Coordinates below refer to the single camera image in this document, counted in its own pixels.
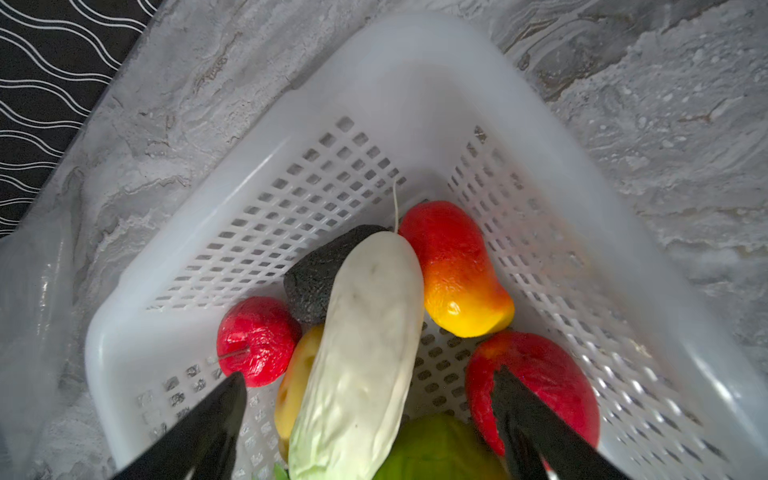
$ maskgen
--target yellow potato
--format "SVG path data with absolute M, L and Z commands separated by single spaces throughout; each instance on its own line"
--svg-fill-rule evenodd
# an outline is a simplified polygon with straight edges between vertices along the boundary
M 307 332 L 293 351 L 288 370 L 280 383 L 275 402 L 275 427 L 280 436 L 280 453 L 288 459 L 288 440 L 293 430 L 293 423 L 301 409 L 301 400 L 304 397 L 306 383 L 310 379 L 315 355 L 320 348 L 320 340 L 323 338 L 323 325 L 314 326 Z

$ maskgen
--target white wavy line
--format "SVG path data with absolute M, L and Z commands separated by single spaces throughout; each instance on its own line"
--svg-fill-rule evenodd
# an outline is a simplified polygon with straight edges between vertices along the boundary
M 80 127 L 83 124 L 83 122 L 81 122 L 81 121 L 73 121 L 73 120 L 56 120 L 56 121 L 37 121 L 37 120 L 32 120 L 31 118 L 27 118 L 24 115 L 17 114 L 12 108 L 10 108 L 3 101 L 0 101 L 0 107 L 3 107 L 3 108 L 0 108 L 0 112 L 2 112 L 6 117 L 10 118 L 11 120 L 16 122 L 17 124 L 24 125 L 25 127 L 32 127 L 32 128 L 74 128 L 75 130 L 80 130 Z
M 18 225 L 18 222 L 20 222 L 20 220 L 10 220 L 0 215 L 0 223 L 4 223 L 5 225 Z
M 43 86 L 39 84 L 45 84 L 50 85 L 54 89 L 48 88 L 48 86 Z M 25 80 L 5 80 L 4 78 L 0 78 L 0 88 L 39 88 L 40 90 L 49 91 L 52 94 L 59 97 L 61 100 L 64 101 L 64 103 L 67 104 L 67 106 L 76 114 L 82 115 L 83 117 L 87 117 L 88 114 L 91 113 L 90 110 L 87 108 L 83 108 L 82 105 L 80 105 L 78 102 L 72 98 L 72 96 L 67 92 L 64 88 L 59 87 L 58 85 L 52 84 L 47 81 L 43 80 L 32 80 L 32 79 L 25 79 Z
M 13 35 L 17 39 L 19 39 L 22 42 L 24 42 L 25 45 L 22 45 L 22 44 L 18 43 L 16 40 L 13 40 L 11 38 L 8 38 L 8 37 L 5 37 L 3 35 L 0 35 L 0 38 L 2 38 L 3 40 L 5 40 L 5 41 L 7 41 L 9 43 L 12 43 L 13 45 L 16 45 L 21 50 L 23 50 L 24 53 L 26 53 L 27 56 L 32 59 L 32 61 L 35 63 L 35 65 L 40 67 L 41 70 L 43 70 L 44 72 L 46 72 L 46 73 L 48 73 L 50 75 L 53 75 L 56 78 L 60 78 L 62 80 L 67 80 L 67 81 L 97 81 L 97 82 L 103 83 L 105 85 L 109 85 L 109 82 L 112 80 L 111 77 L 108 77 L 105 74 L 100 74 L 100 73 L 74 73 L 74 72 L 71 72 L 71 71 L 62 70 L 59 67 L 53 65 L 48 60 L 45 60 L 45 58 L 43 58 L 43 56 L 40 55 L 40 52 L 37 51 L 37 49 L 35 47 L 33 47 L 32 44 L 29 43 L 26 38 L 24 38 L 24 37 L 22 37 L 20 35 L 17 35 L 14 32 L 12 32 L 10 30 L 6 30 L 4 28 L 0 28 L 0 31 L 4 31 L 5 33 Z M 40 63 L 41 61 L 45 64 L 45 66 L 47 66 L 49 68 L 52 68 L 52 69 L 54 69 L 56 71 L 60 71 L 62 74 L 71 75 L 73 77 L 87 77 L 89 75 L 92 76 L 92 77 L 91 78 L 66 78 L 66 77 L 62 77 L 61 75 L 55 74 L 54 72 L 48 70 L 45 66 L 41 65 L 41 63 Z M 93 77 L 104 77 L 107 80 L 105 81 L 105 80 L 101 80 L 100 78 L 93 78 Z
M 14 187 L 18 188 L 19 190 L 23 190 L 25 192 L 29 192 L 30 194 L 36 194 L 40 191 L 39 188 L 36 187 L 30 187 L 29 185 L 25 184 L 18 178 L 9 177 L 8 175 L 2 175 L 0 174 L 0 181 L 4 181 L 7 184 L 11 184 Z
M 54 162 L 32 162 L 30 164 L 7 164 L 0 162 L 0 170 L 31 170 L 33 168 L 56 168 L 58 164 Z
M 6 207 L 8 205 L 16 205 L 16 204 L 31 204 L 34 201 L 35 199 L 32 197 L 12 198 L 11 200 L 0 201 L 0 207 Z
M 141 0 L 137 0 L 137 2 L 139 2 L 139 6 L 141 7 L 141 9 L 142 9 L 142 10 L 144 10 L 144 13 L 146 13 L 146 14 L 147 14 L 147 15 L 149 15 L 149 16 L 152 16 L 152 12 L 150 12 L 149 10 L 147 10 L 147 7 L 145 7 L 145 6 L 144 6 L 144 3 L 143 3 Z
M 26 15 L 25 13 L 23 13 L 23 12 L 20 12 L 19 10 L 16 10 L 15 8 L 11 7 L 10 5 L 8 5 L 7 3 L 5 3 L 5 0 L 0 0 L 0 5 L 4 5 L 4 6 L 5 6 L 7 9 L 11 10 L 11 11 L 12 11 L 12 12 L 14 12 L 16 15 L 20 15 L 21 17 L 23 17 L 23 18 L 27 18 L 27 19 L 29 19 L 29 20 L 32 20 L 32 21 L 34 21 L 34 22 L 40 22 L 40 23 L 48 23 L 48 24 L 57 24 L 57 25 L 54 25 L 54 26 L 50 26 L 50 27 L 44 27 L 44 26 L 42 26 L 42 25 L 33 25 L 33 24 L 30 24 L 30 23 L 24 22 L 24 21 L 22 21 L 22 20 L 19 20 L 18 18 L 14 18 L 14 17 L 13 17 L 13 16 L 11 16 L 9 13 L 7 13 L 6 11 L 4 11 L 4 10 L 2 10 L 2 9 L 0 8 L 0 13 L 2 13 L 3 15 L 5 15 L 6 17 L 10 18 L 10 19 L 11 19 L 11 20 L 13 20 L 14 22 L 16 22 L 16 23 L 19 23 L 19 24 L 21 24 L 21 25 L 26 25 L 26 26 L 28 26 L 29 28 L 35 28 L 35 29 L 38 29 L 38 30 L 63 30 L 63 31 L 69 31 L 69 32 L 71 32 L 71 33 L 74 33 L 74 34 L 75 34 L 75 35 L 77 35 L 78 37 L 81 37 L 81 38 L 83 38 L 85 41 L 87 41 L 88 43 L 90 43 L 90 44 L 91 44 L 91 46 L 93 46 L 93 48 L 95 48 L 95 49 L 96 49 L 96 53 L 98 53 L 98 56 L 101 58 L 101 60 L 103 60 L 103 61 L 104 61 L 104 63 L 105 63 L 105 64 L 106 64 L 106 65 L 107 65 L 109 68 L 111 68 L 112 70 L 117 70 L 117 69 L 120 67 L 120 62 L 119 62 L 119 61 L 117 61 L 117 60 L 115 60 L 115 59 L 112 57 L 112 55 L 110 55 L 110 54 L 109 54 L 109 51 L 107 50 L 107 48 L 106 48 L 106 47 L 104 47 L 104 44 L 103 44 L 103 43 L 101 43 L 101 39 L 99 39 L 99 37 L 97 37 L 97 36 L 96 36 L 96 34 L 95 34 L 94 32 L 92 32 L 92 31 L 88 30 L 86 27 L 84 27 L 84 26 L 82 26 L 82 25 L 78 25 L 78 24 L 76 24 L 76 23 L 74 23 L 74 22 L 67 22 L 66 20 L 47 20 L 47 19 L 43 19 L 43 18 L 35 18 L 35 17 L 31 17 L 30 15 Z M 86 31 L 88 34 L 90 34 L 90 35 L 91 35 L 91 38 L 89 38 L 89 37 L 88 37 L 88 35 L 86 35 L 86 34 L 82 33 L 82 31 L 78 31 L 78 30 L 72 30 L 71 28 L 62 27 L 62 26 L 61 26 L 62 24 L 63 24 L 63 25 L 73 25 L 73 26 L 75 26 L 75 27 L 77 27 L 77 28 L 80 28 L 81 30 L 84 30 L 84 31 Z
M 132 19 L 132 18 L 115 18 L 115 17 L 108 17 L 108 16 L 106 16 L 106 15 L 102 15 L 101 13 L 99 13 L 99 12 L 96 12 L 96 11 L 95 11 L 93 8 L 91 8 L 91 7 L 89 7 L 88 5 L 86 5 L 86 4 L 85 4 L 85 2 L 83 2 L 83 0 L 78 0 L 78 3 L 79 3 L 80 5 L 82 5 L 82 6 L 83 6 L 83 8 L 85 8 L 85 9 L 86 9 L 86 10 L 88 10 L 88 11 L 89 11 L 91 14 L 93 14 L 93 15 L 96 15 L 96 16 L 97 16 L 97 17 L 99 17 L 99 18 L 103 18 L 104 20 L 112 20 L 112 21 L 114 21 L 114 22 L 120 22 L 120 21 L 123 21 L 123 20 L 125 20 L 126 22 L 133 22 L 133 23 L 138 23 L 139 25 L 141 25 L 141 27 L 142 27 L 142 28 L 136 28 L 136 27 L 134 27 L 133 25 L 126 25 L 125 23 L 106 23 L 106 22 L 101 22 L 101 21 L 97 20 L 96 18 L 93 18 L 92 16 L 90 16 L 88 13 L 85 13 L 85 12 L 83 12 L 83 11 L 80 9 L 80 7 L 78 7 L 78 6 L 77 6 L 77 5 L 74 3 L 74 1 L 73 1 L 73 0 L 69 0 L 69 3 L 71 3 L 71 4 L 72 4 L 72 6 L 74 7 L 74 9 L 75 9 L 75 10 L 77 10 L 77 11 L 80 13 L 80 15 L 83 15 L 84 17 L 86 17 L 86 18 L 87 18 L 88 20 L 90 20 L 91 22 L 94 22 L 94 23 L 98 23 L 99 25 L 104 25 L 105 27 L 130 28 L 131 30 L 135 30 L 135 31 L 138 31 L 139 33 L 141 33 L 141 32 L 143 32 L 143 31 L 144 31 L 142 28 L 146 28 L 146 27 L 147 27 L 145 24 L 143 24 L 143 23 L 139 22 L 138 20 L 134 20 L 134 19 Z
M 33 134 L 28 134 L 25 131 L 0 130 L 0 137 L 21 138 L 22 140 L 26 140 L 30 143 L 37 145 L 38 148 L 40 148 L 40 150 L 44 151 L 48 155 L 51 155 L 52 157 L 59 158 L 61 155 L 64 154 L 63 151 L 56 150 L 55 148 L 46 144 L 42 138 L 36 137 Z

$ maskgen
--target green fruit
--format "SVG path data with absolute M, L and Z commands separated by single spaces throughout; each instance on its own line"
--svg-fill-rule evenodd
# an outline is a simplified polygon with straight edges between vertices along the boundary
M 373 480 L 507 480 L 472 427 L 449 415 L 406 423 Z

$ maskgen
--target gray marble surface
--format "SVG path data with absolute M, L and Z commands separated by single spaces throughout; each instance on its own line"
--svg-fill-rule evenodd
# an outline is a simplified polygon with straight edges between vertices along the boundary
M 714 3 L 167 0 L 31 212 L 73 213 L 80 320 L 37 476 L 113 472 L 84 384 L 88 321 L 275 99 L 387 12 L 485 31 L 768 372 L 768 12 Z

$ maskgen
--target apple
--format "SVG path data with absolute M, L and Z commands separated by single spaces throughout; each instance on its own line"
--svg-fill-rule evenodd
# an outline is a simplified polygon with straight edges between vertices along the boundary
M 288 307 L 268 296 L 235 305 L 219 325 L 216 351 L 224 375 L 242 372 L 249 387 L 269 385 L 285 373 L 301 325 Z
M 478 346 L 469 360 L 465 377 L 472 420 L 494 452 L 505 454 L 491 409 L 493 374 L 502 366 L 507 366 L 590 445 L 598 444 L 598 401 L 573 358 L 543 336 L 505 330 Z

